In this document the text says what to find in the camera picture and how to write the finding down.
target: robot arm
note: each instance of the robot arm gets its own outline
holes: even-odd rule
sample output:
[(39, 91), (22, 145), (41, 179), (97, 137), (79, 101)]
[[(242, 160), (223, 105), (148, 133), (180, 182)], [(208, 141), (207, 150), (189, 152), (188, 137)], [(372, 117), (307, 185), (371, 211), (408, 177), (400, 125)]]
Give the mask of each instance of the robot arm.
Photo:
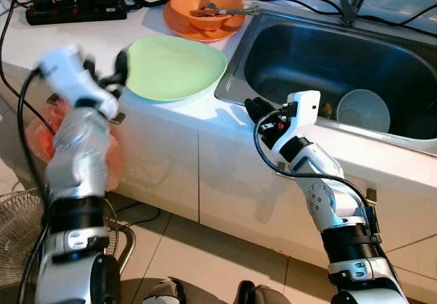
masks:
[(109, 82), (97, 84), (82, 63), (73, 46), (47, 53), (40, 63), (50, 87), (74, 108), (55, 135), (55, 154), (46, 168), (49, 229), (36, 304), (120, 300), (119, 267), (105, 255), (104, 226), (109, 120), (117, 113), (119, 92), (114, 87), (116, 95), (110, 93)]
[[(330, 282), (339, 291), (331, 303), (408, 303), (380, 246), (374, 207), (368, 206), (359, 190), (343, 179), (340, 164), (301, 134), (316, 121), (319, 101), (317, 91), (298, 92), (289, 95), (287, 103), (275, 111), (260, 98), (247, 100), (249, 115), (257, 121), (257, 150), (275, 171), (295, 178), (305, 195), (330, 261)], [(289, 171), (268, 160), (259, 145), (258, 133), (269, 149), (287, 161)]]

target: white bowl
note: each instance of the white bowl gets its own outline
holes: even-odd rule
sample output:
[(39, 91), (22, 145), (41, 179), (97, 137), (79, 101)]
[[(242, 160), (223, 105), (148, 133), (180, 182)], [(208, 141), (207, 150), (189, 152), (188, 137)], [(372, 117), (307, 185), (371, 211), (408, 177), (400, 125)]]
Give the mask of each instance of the white bowl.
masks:
[(337, 121), (379, 132), (388, 132), (390, 113), (376, 93), (358, 89), (347, 93), (337, 106)]

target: stainless steel sink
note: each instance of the stainless steel sink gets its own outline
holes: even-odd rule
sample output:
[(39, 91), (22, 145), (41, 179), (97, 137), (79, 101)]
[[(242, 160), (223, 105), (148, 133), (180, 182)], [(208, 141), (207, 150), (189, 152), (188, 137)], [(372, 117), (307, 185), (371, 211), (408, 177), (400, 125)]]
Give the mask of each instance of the stainless steel sink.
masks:
[[(261, 10), (251, 21), (216, 90), (242, 105), (264, 97), (319, 90), (331, 119), (317, 125), (437, 155), (437, 54), (431, 44)], [(388, 133), (335, 121), (341, 98), (354, 89), (377, 93), (390, 111)]]

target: tiled floor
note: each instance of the tiled floor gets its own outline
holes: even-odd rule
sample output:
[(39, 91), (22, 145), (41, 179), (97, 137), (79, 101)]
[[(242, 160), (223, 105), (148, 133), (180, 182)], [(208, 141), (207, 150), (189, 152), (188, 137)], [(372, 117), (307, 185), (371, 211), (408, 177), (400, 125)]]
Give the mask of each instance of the tiled floor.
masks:
[[(16, 133), (16, 116), (0, 98), (0, 195), (22, 189), (27, 174)], [(135, 203), (110, 194), (114, 209)], [(120, 223), (154, 217), (146, 204), (118, 214)], [(335, 293), (326, 270), (247, 241), (161, 212), (132, 226), (136, 246), (122, 273), (122, 304), (141, 304), (148, 290), (169, 277), (183, 281), (188, 304), (232, 304), (240, 281), (250, 279), (286, 295), (292, 304), (328, 304)], [(126, 239), (119, 234), (119, 251)]]

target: floor tile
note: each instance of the floor tile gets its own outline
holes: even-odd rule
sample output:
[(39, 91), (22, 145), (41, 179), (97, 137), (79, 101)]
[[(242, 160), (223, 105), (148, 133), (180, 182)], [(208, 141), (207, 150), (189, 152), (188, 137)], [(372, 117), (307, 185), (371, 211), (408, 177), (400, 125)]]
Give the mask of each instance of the floor tile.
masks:
[(329, 304), (336, 293), (336, 287), (328, 280), (327, 270), (289, 259), (284, 294), (292, 304)]
[(2, 116), (4, 113), (6, 113), (7, 111), (9, 111), (9, 106), (6, 103), (6, 101), (4, 101), (4, 99), (2, 99), (2, 97), (0, 97), (0, 116)]
[[(126, 207), (126, 204), (130, 205), (133, 202), (132, 199), (114, 194), (111, 194), (109, 198), (116, 210)], [(154, 217), (156, 213), (157, 208), (147, 204), (139, 204), (117, 214), (117, 219), (121, 224), (134, 223)], [(122, 273), (122, 304), (132, 303), (155, 250), (163, 237), (163, 232), (170, 220), (170, 216), (171, 214), (168, 212), (161, 212), (159, 218), (131, 227), (135, 233), (136, 245)], [(126, 237), (120, 232), (118, 255), (120, 255), (125, 244)]]
[(183, 281), (190, 304), (233, 303), (244, 279), (283, 292), (286, 268), (284, 255), (173, 215), (134, 304), (169, 277)]
[(0, 179), (0, 196), (1, 195), (5, 195), (6, 193), (11, 193), (12, 192), (12, 188), (10, 185), (4, 183), (1, 179)]

